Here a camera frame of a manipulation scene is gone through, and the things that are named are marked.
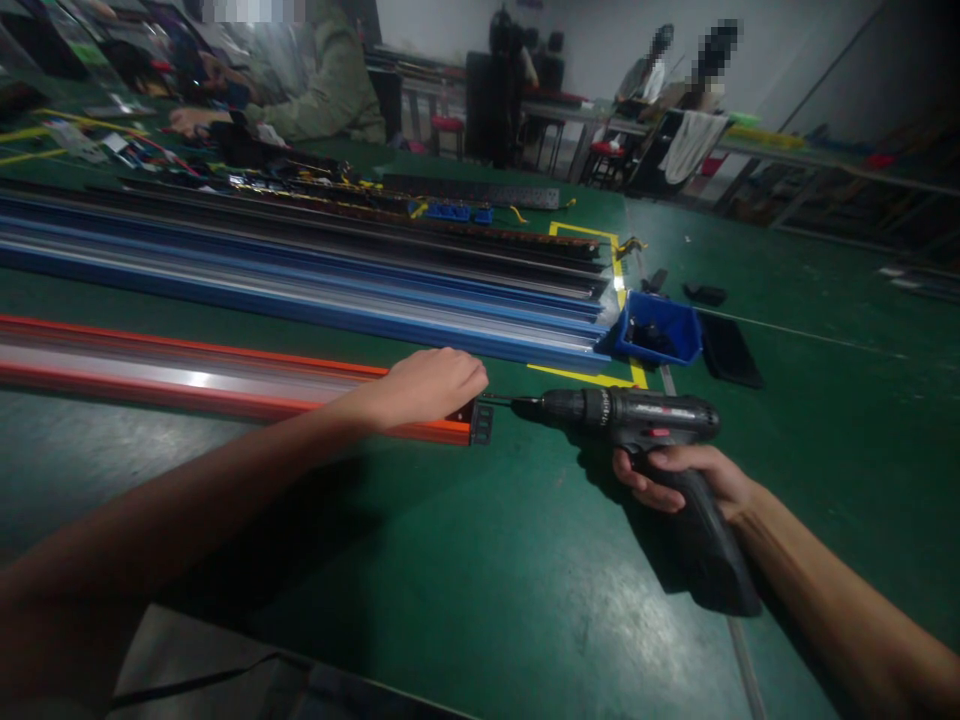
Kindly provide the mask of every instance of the yellow tape line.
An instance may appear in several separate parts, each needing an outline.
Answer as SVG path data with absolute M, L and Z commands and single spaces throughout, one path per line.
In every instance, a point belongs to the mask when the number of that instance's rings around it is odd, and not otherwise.
M 57 148 L 56 150 L 47 150 L 42 153 L 24 153 L 23 155 L 14 155 L 13 157 L 3 158 L 0 160 L 0 165 L 13 165 L 13 163 L 22 162 L 23 160 L 34 160 L 45 157 L 56 157 L 57 155 L 65 155 L 67 153 L 63 148 Z
M 623 282 L 623 264 L 617 260 L 617 248 L 620 247 L 618 235 L 613 233 L 605 233 L 600 230 L 591 230 L 590 228 L 582 228 L 577 225 L 567 225 L 566 223 L 551 222 L 550 223 L 550 234 L 556 235 L 558 230 L 573 230 L 574 232 L 584 233 L 586 235 L 598 235 L 599 237 L 607 238 L 610 241 L 610 257 L 613 259 L 613 287 L 617 291 L 617 303 L 620 306 L 620 309 L 623 310 L 623 306 L 627 301 L 627 287 Z M 641 390 L 646 390 L 649 386 L 647 385 L 647 374 L 643 371 L 643 368 L 640 366 L 640 363 L 636 358 L 630 358 L 630 376 L 632 380 L 621 380 L 620 378 L 610 377 L 609 375 L 581 375 L 580 373 L 571 373 L 566 372 L 565 370 L 556 370 L 554 368 L 546 368 L 540 365 L 527 365 L 528 368 L 533 370 L 539 370 L 541 372 L 548 372 L 554 375 L 561 375 L 563 377 L 572 378 L 574 380 L 579 380 L 580 382 L 591 383 L 593 385 L 602 385 L 603 387 L 638 387 Z
M 16 142 L 17 140 L 31 140 L 36 137 L 43 137 L 44 135 L 49 135 L 50 131 L 47 130 L 43 125 L 38 125 L 35 128 L 27 128 L 26 130 L 17 130 L 12 133 L 3 133 L 0 135 L 0 143 L 5 142 Z
M 590 383 L 591 385 L 602 385 L 603 387 L 634 387 L 639 386 L 642 390 L 647 389 L 647 378 L 643 375 L 643 370 L 640 370 L 640 379 L 641 382 L 637 382 L 636 379 L 633 380 L 624 380 L 623 378 L 610 377 L 609 375 L 582 375 L 580 373 L 571 373 L 566 370 L 557 370 L 556 368 L 546 368 L 541 365 L 527 365 L 531 370 L 539 370 L 540 372 L 548 372 L 551 375 L 560 375 L 561 377 L 570 378 L 571 380 L 579 380 L 580 382 Z
M 83 125 L 94 125 L 96 127 L 107 128 L 108 130 L 116 130 L 117 132 L 122 133 L 136 133 L 137 135 L 149 135 L 149 131 L 146 129 L 138 130 L 137 128 L 127 128 L 122 125 L 114 125 L 112 123 L 105 123 L 102 120 L 94 120 L 93 118 L 85 118 L 80 115 L 71 115 L 70 113 L 62 113 L 58 110 L 48 110 L 47 108 L 40 108 L 39 110 L 34 110 L 34 115 L 43 114 L 43 115 L 55 115 L 56 117 L 66 118 L 67 120 L 75 120 L 78 123 Z

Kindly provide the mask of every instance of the blue connector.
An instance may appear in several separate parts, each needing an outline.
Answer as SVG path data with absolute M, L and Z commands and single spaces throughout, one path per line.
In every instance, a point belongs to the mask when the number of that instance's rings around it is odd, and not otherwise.
M 477 208 L 473 221 L 477 225 L 493 225 L 493 208 Z
M 445 220 L 446 222 L 470 222 L 470 208 L 464 205 L 430 203 L 424 215 L 434 220 Z

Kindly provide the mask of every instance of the red stool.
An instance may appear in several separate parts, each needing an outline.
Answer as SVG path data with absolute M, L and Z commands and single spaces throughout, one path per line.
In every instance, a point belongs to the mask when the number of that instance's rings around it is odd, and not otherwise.
M 626 151 L 622 147 L 614 150 L 610 143 L 593 143 L 590 146 L 590 155 L 583 166 L 583 175 L 580 176 L 581 185 L 592 185 L 599 180 L 601 189 L 606 189 L 616 178 Z
M 434 155 L 440 156 L 440 133 L 452 132 L 457 134 L 457 160 L 463 160 L 463 120 L 434 115 L 430 118 L 430 128 L 430 142 L 433 143 Z

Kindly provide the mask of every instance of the white towel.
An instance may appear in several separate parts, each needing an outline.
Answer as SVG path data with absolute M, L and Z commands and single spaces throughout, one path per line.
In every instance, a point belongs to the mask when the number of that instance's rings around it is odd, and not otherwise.
M 666 174 L 667 182 L 676 185 L 690 177 L 717 144 L 726 126 L 725 115 L 686 111 L 680 129 L 659 166 Z

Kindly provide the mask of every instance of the drill handle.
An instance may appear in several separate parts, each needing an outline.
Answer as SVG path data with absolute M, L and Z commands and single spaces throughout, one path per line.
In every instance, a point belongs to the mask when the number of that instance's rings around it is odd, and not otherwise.
M 647 453 L 657 447 L 631 445 L 624 449 L 636 472 L 678 491 L 686 501 L 682 510 L 669 516 L 668 524 L 694 602 L 726 615 L 759 615 L 760 598 L 746 561 L 703 474 L 699 470 L 672 473 L 655 468 L 647 460 Z

